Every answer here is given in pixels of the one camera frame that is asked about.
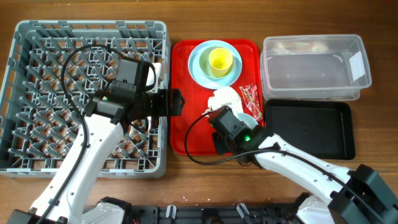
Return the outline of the small light blue bowl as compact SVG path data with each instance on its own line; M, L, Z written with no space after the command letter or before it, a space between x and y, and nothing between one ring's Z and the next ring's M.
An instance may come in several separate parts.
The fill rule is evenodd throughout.
M258 125L258 122L251 116L246 113L238 113L238 119L243 121L250 129L253 129Z

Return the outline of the white plastic spoon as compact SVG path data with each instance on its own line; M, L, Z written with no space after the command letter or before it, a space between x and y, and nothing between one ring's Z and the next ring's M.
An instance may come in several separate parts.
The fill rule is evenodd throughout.
M162 64L157 62L157 63L153 63L153 66L155 68L156 79L154 79L153 70L150 68L149 72L148 72L148 76L147 76L146 86L151 86L152 84L154 84L154 86L150 90L150 92L157 93L157 90L159 89L160 83L161 83Z

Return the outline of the white napkin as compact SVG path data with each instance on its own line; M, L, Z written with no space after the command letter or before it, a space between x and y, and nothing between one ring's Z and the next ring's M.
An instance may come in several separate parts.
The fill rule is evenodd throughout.
M230 86L224 86L213 92L213 96L209 97L207 102L208 108L203 114L209 111L215 111L222 106L228 106L232 109L233 114L243 113L243 104L240 95Z

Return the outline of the red snack wrapper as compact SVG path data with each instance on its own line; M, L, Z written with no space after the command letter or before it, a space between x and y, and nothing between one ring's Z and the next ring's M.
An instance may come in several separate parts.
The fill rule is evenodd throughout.
M243 85L239 87L243 101L248 110L252 113L252 117L256 121L262 120L262 111L259 104L259 96L257 94L257 86L255 84Z

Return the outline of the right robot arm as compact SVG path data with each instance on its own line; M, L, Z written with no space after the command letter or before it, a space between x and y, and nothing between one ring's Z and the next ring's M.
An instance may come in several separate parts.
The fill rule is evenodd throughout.
M263 127L217 128L259 167L281 174L319 198L334 223L397 223L397 197L373 168L327 163Z

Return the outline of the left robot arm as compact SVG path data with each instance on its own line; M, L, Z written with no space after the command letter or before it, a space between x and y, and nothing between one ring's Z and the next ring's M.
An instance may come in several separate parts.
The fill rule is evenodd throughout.
M8 223L133 223L130 203L105 197L86 212L87 198L104 162L133 121L179 116L184 105L179 89L96 91L86 105L78 136L48 187L29 211L15 209Z

